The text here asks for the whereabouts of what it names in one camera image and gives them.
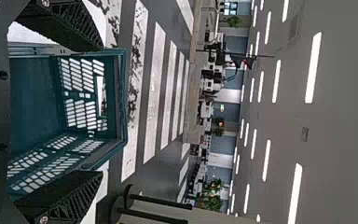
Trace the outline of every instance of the dark stain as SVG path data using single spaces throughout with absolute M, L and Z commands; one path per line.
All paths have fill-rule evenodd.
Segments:
M 102 0 L 89 0 L 94 6 L 100 8 L 103 11 L 103 14 L 106 15 L 106 13 L 109 11 L 110 7 L 104 7 Z
M 132 84 L 132 79 L 136 78 L 139 80 L 137 71 L 143 68 L 141 62 L 141 53 L 139 48 L 141 46 L 142 38 L 134 34 L 135 38 L 134 44 L 131 47 L 131 71 L 130 71 L 130 85 L 129 85 L 129 101 L 128 101 L 128 120 L 130 121 L 131 127 L 133 128 L 133 123 L 135 120 L 135 111 L 136 111 L 136 102 L 138 101 L 139 91 L 135 89 Z
M 120 28 L 120 18 L 118 16 L 111 17 L 108 20 L 108 23 L 112 26 L 112 33 L 113 37 L 116 40 L 116 44 L 111 44 L 112 48 L 116 48 L 118 45 L 118 35 L 119 35 L 119 28 Z

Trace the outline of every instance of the floor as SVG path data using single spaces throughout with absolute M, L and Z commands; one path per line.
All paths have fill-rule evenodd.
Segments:
M 108 223 L 109 205 L 128 184 L 134 184 L 137 193 L 177 200 L 184 182 L 179 180 L 180 170 L 188 157 L 188 153 L 182 157 L 182 133 L 192 21 L 186 21 L 183 13 L 194 3 L 185 1 L 91 1 L 103 9 L 111 26 L 107 46 L 131 49 L 130 141 L 104 166 L 105 193 L 90 209 L 96 218 L 91 215 L 91 222 L 84 223 Z M 189 160 L 190 170 L 194 163 Z

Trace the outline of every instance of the gray floor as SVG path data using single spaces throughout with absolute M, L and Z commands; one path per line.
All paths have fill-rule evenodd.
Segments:
M 135 2 L 135 0 L 122 1 L 121 25 L 120 33 L 118 36 L 118 47 L 122 49 L 131 49 Z M 108 194 L 97 204 L 96 223 L 108 223 L 110 212 L 109 205 L 128 184 L 134 184 L 134 189 L 137 192 L 142 191 L 146 195 L 170 201 L 176 201 L 177 195 L 180 190 L 180 187 L 178 187 L 179 171 L 182 168 L 184 161 L 186 160 L 186 158 L 181 160 L 182 136 L 180 135 L 173 142 L 170 142 L 169 145 L 163 150 L 159 150 L 159 136 L 161 136 L 162 119 L 158 119 L 158 131 L 156 133 L 156 138 L 158 139 L 158 141 L 156 142 L 156 154 L 148 163 L 143 164 L 147 120 L 146 111 L 148 105 L 149 83 L 152 66 L 152 51 L 156 21 L 166 32 L 166 43 L 164 51 L 164 61 L 162 66 L 162 79 L 158 110 L 159 118 L 163 117 L 164 111 L 165 86 L 167 82 L 166 73 L 168 70 L 169 55 L 168 49 L 170 48 L 170 40 L 173 40 L 175 42 L 178 48 L 178 52 L 182 51 L 188 59 L 191 35 L 187 29 L 185 20 L 183 19 L 182 13 L 177 6 L 175 0 L 144 0 L 142 2 L 149 11 L 149 18 L 147 24 L 147 37 L 145 47 L 144 78 L 141 92 L 142 102 L 140 107 L 140 119 L 138 127 L 139 137 L 136 154 L 136 172 L 131 177 L 126 179 L 123 183 L 121 183 L 123 153 L 121 152 L 117 154 L 110 161 Z M 173 84 L 174 86 L 176 86 L 178 77 L 177 69 L 178 68 L 176 66 L 175 79 Z M 194 167 L 194 165 L 195 160 L 190 160 L 189 171 L 192 170 L 192 167 Z

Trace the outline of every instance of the window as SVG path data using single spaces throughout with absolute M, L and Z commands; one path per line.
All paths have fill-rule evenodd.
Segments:
M 277 61 L 277 69 L 275 71 L 274 90 L 272 92 L 272 103 L 277 103 L 278 87 L 279 87 L 279 76 L 281 73 L 281 60 Z
M 253 17 L 253 26 L 255 27 L 255 24 L 257 22 L 257 6 L 255 6 L 255 14 L 254 14 L 254 17 Z
M 264 168 L 263 168 L 263 182 L 266 182 L 267 180 L 267 171 L 269 169 L 269 151 L 271 149 L 271 141 L 267 140 L 266 145 L 266 157 L 264 158 Z
M 226 2 L 225 3 L 225 16 L 235 16 L 237 15 L 238 3 L 236 2 Z
M 313 37 L 312 50 L 310 52 L 310 70 L 308 72 L 307 90 L 305 94 L 305 103 L 311 104 L 315 92 L 316 72 L 318 70 L 319 52 L 321 50 L 322 32 Z
M 271 25 L 271 11 L 267 15 L 266 38 L 264 40 L 264 44 L 266 44 L 266 45 L 269 42 L 269 26 L 270 25 Z
M 251 189 L 251 185 L 248 184 L 246 186 L 246 193 L 245 193 L 245 203 L 243 204 L 243 213 L 246 214 L 248 213 L 248 202 L 249 202 L 249 191 Z
M 288 224 L 296 224 L 296 215 L 298 207 L 298 197 L 300 194 L 301 179 L 303 168 L 300 164 L 296 164 L 295 177 L 293 180 L 292 198 L 290 200 Z

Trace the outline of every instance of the white wall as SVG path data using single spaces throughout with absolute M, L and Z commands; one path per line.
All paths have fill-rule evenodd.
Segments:
M 239 104 L 241 102 L 241 90 L 222 89 L 216 94 L 217 102 Z
M 232 28 L 232 27 L 220 27 L 219 31 L 229 36 L 249 36 L 249 28 Z
M 208 160 L 208 165 L 232 169 L 232 161 L 234 158 L 232 155 L 211 152 Z

